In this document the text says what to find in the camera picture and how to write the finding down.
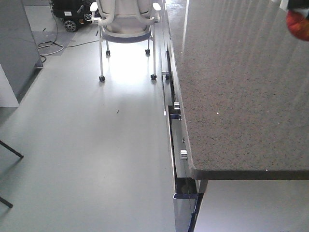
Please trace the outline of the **black wheeled robot base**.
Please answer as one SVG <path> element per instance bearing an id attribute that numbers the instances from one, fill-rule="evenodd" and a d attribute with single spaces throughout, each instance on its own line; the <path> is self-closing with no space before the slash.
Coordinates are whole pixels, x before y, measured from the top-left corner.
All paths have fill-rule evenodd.
<path id="1" fill-rule="evenodd" d="M 60 18 L 67 32 L 76 32 L 91 23 L 91 4 L 95 0 L 52 0 L 52 13 Z"/>

